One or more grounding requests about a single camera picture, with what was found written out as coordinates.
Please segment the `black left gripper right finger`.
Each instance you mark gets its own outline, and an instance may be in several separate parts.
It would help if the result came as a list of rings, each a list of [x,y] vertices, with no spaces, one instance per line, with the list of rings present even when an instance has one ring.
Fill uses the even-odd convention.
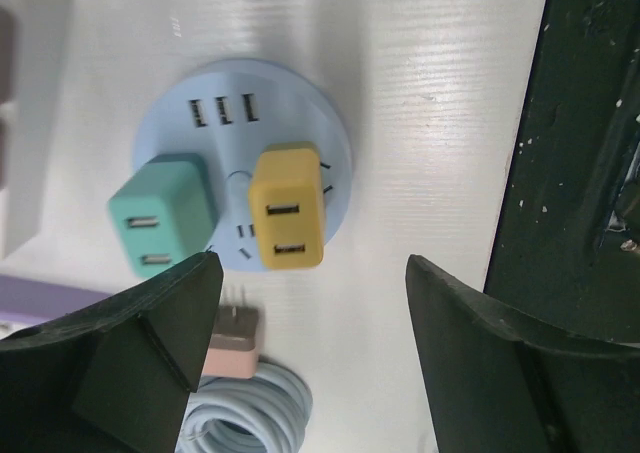
[[[406,290],[442,452],[635,452],[639,351],[552,326],[419,255]]]

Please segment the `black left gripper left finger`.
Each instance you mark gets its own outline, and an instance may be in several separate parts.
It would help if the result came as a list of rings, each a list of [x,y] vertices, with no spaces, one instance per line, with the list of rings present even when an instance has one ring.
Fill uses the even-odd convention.
[[[5,452],[171,452],[223,282],[219,257],[172,268],[1,343]]]

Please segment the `pink charger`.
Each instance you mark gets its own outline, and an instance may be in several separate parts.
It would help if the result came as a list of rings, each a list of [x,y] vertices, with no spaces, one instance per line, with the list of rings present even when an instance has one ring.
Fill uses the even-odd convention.
[[[0,98],[5,103],[12,94],[18,23],[12,12],[1,8],[0,14]]]
[[[264,344],[261,310],[244,287],[224,286],[202,376],[250,379]]]
[[[0,189],[4,190],[9,184],[9,167],[11,152],[10,126],[5,119],[0,121]]]

